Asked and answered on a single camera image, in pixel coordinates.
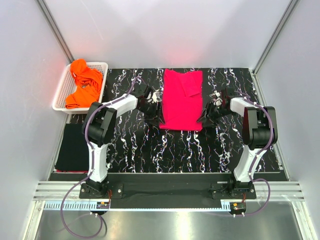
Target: laundry basket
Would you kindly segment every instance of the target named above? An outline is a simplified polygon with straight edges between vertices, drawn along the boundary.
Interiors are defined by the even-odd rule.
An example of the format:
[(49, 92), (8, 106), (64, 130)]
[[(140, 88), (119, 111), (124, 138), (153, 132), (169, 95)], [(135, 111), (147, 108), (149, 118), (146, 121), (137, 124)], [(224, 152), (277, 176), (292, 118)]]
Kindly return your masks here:
[[(70, 73), (70, 65), (71, 64), (66, 66), (64, 69), (64, 72), (59, 82), (59, 87), (54, 96), (52, 108), (56, 111), (63, 111), (67, 114), (86, 114), (88, 113), (89, 107), (71, 109), (66, 108), (66, 98), (70, 94), (73, 94), (77, 89), (75, 79), (71, 76)], [(91, 69), (97, 69), (103, 75), (101, 92), (99, 97), (99, 103), (101, 103), (106, 85), (108, 64), (106, 64), (105, 62), (87, 62), (86, 65)]]

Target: red cloth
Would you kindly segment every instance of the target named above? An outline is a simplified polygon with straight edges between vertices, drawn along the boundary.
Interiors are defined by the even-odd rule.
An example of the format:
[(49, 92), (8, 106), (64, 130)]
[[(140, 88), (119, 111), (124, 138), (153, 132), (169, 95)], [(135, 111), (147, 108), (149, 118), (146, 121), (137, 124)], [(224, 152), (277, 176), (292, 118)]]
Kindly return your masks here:
[(165, 124), (161, 129), (201, 131), (197, 123), (202, 113), (202, 71), (178, 73), (164, 71), (162, 111)]

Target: folded garment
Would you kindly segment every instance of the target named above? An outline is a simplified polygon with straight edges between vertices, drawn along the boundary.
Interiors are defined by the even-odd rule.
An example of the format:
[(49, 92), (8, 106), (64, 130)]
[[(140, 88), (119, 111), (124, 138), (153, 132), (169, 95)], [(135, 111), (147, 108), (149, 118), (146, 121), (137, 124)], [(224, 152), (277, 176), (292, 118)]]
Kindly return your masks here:
[(201, 131), (202, 124), (197, 120), (203, 107), (202, 81), (202, 71), (164, 71), (162, 111), (165, 124), (160, 124), (161, 129)]
[(77, 88), (65, 99), (67, 109), (88, 108), (99, 100), (103, 80), (101, 72), (88, 67), (84, 59), (77, 59), (71, 63), (70, 73)]

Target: wall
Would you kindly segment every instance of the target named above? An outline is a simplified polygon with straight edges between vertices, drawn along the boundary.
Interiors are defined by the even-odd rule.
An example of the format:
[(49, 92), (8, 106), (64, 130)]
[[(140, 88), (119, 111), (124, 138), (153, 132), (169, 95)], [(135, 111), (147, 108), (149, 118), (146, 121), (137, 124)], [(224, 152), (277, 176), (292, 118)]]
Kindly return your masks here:
[(110, 68), (253, 68), (289, 1), (46, 0), (74, 57)]
[(258, 72), (268, 105), (276, 109), (279, 142), (292, 180), (302, 187), (320, 236), (320, 2), (300, 1)]
[(36, 1), (0, 3), (0, 236), (20, 240), (64, 124), (51, 105), (67, 61)]

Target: reflective surface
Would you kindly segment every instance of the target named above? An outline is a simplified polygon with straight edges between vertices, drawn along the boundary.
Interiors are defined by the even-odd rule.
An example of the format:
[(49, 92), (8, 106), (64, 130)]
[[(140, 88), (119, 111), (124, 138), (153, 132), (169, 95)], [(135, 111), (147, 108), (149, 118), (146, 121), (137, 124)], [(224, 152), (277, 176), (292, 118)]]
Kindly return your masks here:
[[(248, 212), (259, 208), (248, 202)], [(85, 212), (65, 211), (67, 223)], [(270, 202), (264, 211), (254, 216), (230, 217), (228, 213), (208, 212), (107, 212), (103, 228), (95, 239), (108, 240), (301, 240), (292, 206)], [(70, 225), (77, 234), (93, 235), (100, 222), (86, 216)], [(45, 210), (39, 225), (37, 240), (78, 239), (62, 230), (59, 211)]]

